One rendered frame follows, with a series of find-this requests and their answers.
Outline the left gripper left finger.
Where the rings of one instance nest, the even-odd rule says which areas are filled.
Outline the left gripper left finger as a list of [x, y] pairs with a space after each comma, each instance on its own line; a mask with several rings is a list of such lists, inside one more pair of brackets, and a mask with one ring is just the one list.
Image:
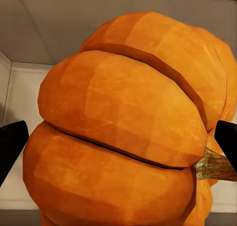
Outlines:
[[24, 120], [0, 128], [0, 187], [28, 141]]

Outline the pumpkin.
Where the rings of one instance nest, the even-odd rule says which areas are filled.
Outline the pumpkin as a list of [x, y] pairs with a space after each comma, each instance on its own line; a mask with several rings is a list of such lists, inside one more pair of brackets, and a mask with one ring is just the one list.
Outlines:
[[204, 226], [237, 182], [214, 138], [237, 108], [237, 62], [204, 28], [154, 11], [101, 25], [39, 87], [23, 181], [42, 226]]

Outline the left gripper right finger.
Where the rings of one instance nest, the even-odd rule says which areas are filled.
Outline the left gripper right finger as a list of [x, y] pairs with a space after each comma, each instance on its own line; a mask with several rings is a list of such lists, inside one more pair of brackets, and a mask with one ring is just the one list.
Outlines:
[[218, 121], [214, 138], [237, 172], [237, 124]]

